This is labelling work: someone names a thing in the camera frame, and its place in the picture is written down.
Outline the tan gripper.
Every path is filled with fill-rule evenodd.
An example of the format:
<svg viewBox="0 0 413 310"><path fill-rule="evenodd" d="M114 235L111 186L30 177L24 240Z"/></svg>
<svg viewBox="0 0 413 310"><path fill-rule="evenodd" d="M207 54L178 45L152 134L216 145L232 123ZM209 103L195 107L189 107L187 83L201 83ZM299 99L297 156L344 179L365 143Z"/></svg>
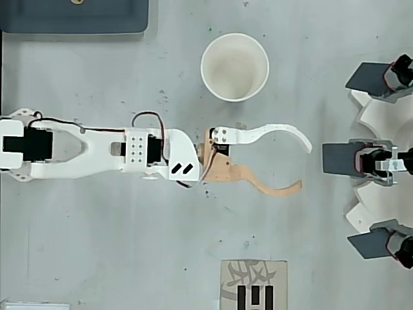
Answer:
<svg viewBox="0 0 413 310"><path fill-rule="evenodd" d="M303 188L298 180L288 187L275 189L259 181L247 165L233 165L229 150L231 145L251 144L271 132L285 132L296 138L307 154L312 152L310 140L296 127L287 124L267 124L250 130L216 127L207 129L204 141L197 147L198 159L204 169L202 181L233 182L246 180L263 194L277 197L291 196Z"/></svg>

